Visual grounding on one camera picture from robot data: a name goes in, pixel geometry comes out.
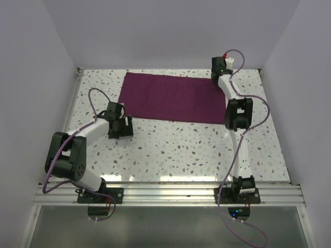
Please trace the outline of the purple cloth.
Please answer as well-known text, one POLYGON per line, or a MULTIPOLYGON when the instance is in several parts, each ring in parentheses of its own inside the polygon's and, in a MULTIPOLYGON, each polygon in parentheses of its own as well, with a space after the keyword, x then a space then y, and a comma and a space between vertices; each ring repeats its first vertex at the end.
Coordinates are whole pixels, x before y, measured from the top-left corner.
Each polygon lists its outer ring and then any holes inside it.
POLYGON ((224 124, 225 95, 210 79, 128 72, 118 101, 135 118, 224 124))

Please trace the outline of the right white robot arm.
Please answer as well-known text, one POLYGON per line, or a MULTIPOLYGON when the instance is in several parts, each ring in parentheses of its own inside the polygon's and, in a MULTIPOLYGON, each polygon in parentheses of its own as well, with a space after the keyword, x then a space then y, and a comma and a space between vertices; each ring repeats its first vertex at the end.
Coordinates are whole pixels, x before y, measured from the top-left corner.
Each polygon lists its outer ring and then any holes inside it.
POLYGON ((244 132, 252 123, 253 100, 242 96, 237 85, 230 79, 233 75, 233 58, 224 56, 212 58, 211 78, 225 95, 226 111, 224 125, 233 143, 234 162, 230 166, 232 183, 220 185, 216 193, 218 204, 243 204, 252 200, 256 186, 249 162, 248 142, 244 132))

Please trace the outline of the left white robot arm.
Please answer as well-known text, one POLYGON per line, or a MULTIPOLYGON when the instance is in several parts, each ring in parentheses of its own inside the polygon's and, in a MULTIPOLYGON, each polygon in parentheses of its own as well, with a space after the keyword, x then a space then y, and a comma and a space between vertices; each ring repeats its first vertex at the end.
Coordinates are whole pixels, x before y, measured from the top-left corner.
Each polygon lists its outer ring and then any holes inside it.
POLYGON ((80 204, 115 204, 122 202, 123 190, 107 189, 105 179, 87 168, 87 147, 107 136, 119 139, 133 136, 132 117, 125 114, 123 104, 109 102, 96 119, 77 130, 53 134, 45 172, 47 177, 64 178, 76 185, 80 204))

